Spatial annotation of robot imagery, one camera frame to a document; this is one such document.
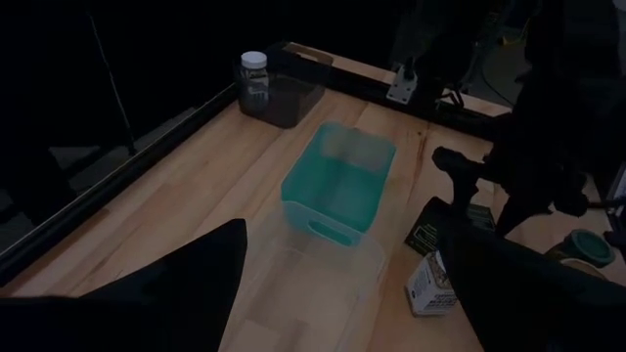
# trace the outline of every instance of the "floor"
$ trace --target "floor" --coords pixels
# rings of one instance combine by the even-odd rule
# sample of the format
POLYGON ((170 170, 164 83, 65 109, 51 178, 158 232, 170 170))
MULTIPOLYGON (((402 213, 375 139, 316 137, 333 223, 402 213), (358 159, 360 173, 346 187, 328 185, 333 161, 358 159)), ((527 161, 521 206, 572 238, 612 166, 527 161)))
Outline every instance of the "floor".
MULTIPOLYGON (((135 147, 138 151, 144 149, 156 138, 187 117, 191 112, 193 112, 193 109, 185 110, 177 116, 165 121, 161 126, 135 141, 135 147)), ((50 151, 57 159, 61 168, 65 169, 97 149, 98 147, 51 148, 50 151)), ((128 157, 128 150, 125 147, 117 147, 69 179, 69 184, 79 195, 83 194, 88 191, 91 186, 100 182, 106 175, 113 172, 122 163, 128 160, 128 157)), ((0 189, 0 209, 6 209, 11 204, 11 198, 9 198, 5 190, 0 189)), ((9 221, 0 224, 0 252, 28 234, 34 228, 35 226, 22 212, 18 212, 9 219, 9 221)))

